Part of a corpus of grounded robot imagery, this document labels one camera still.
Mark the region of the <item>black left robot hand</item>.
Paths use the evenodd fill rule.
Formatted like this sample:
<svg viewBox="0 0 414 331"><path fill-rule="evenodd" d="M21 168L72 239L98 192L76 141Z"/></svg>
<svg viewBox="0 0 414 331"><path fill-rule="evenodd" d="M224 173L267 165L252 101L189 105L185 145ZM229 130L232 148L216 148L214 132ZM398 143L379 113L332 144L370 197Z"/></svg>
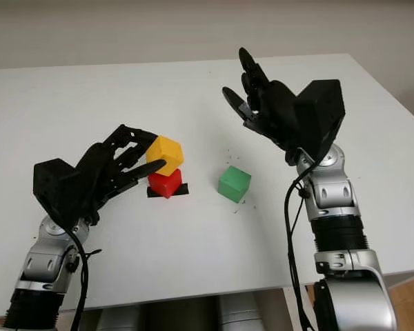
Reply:
<svg viewBox="0 0 414 331"><path fill-rule="evenodd" d="M86 151L76 169L86 187L81 217L90 225L98 223L98 211L110 199L166 165L164 159L158 159L136 166L156 139L154 133L121 124L104 142Z"/></svg>

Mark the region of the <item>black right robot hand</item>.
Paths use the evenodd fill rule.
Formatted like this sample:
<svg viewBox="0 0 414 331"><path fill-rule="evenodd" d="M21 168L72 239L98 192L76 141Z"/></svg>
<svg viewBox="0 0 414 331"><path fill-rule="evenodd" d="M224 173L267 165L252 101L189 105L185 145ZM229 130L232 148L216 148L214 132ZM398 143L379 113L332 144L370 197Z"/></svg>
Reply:
<svg viewBox="0 0 414 331"><path fill-rule="evenodd" d="M288 165L294 166L300 155L298 124L293 111L294 93L282 82L269 80L261 66L245 48L239 49L244 72L241 83L247 95L242 99L228 87L222 94L243 120L243 126L269 138L283 150Z"/></svg>

